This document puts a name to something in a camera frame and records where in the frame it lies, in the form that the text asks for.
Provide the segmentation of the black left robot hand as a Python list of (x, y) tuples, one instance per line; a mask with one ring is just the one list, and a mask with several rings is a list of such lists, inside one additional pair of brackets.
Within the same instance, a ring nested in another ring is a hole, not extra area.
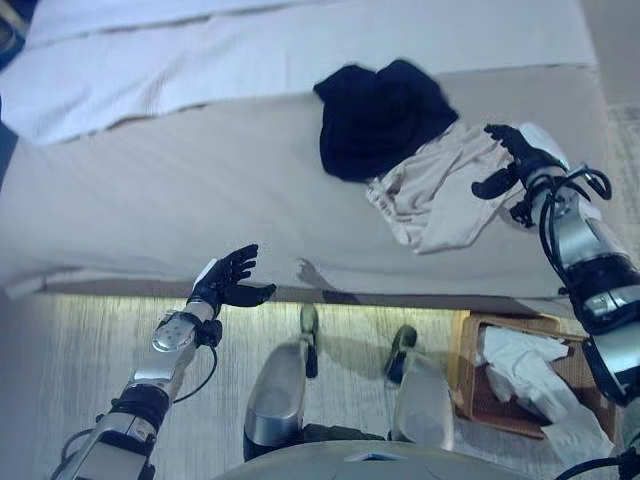
[(264, 304), (275, 293), (275, 284), (242, 284), (257, 264), (258, 250), (257, 244), (249, 244), (209, 263), (197, 277), (186, 304), (208, 305), (212, 309), (210, 319), (218, 316), (223, 305), (253, 308)]

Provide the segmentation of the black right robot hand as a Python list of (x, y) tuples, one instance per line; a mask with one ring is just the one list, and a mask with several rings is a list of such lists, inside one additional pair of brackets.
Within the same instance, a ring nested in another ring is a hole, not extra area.
[(471, 191), (477, 198), (497, 198), (518, 182), (527, 186), (538, 170), (558, 168), (564, 173), (569, 171), (568, 160), (557, 142), (536, 124), (523, 123), (517, 128), (506, 124), (487, 124), (484, 132), (506, 149), (513, 160), (482, 182), (471, 184)]

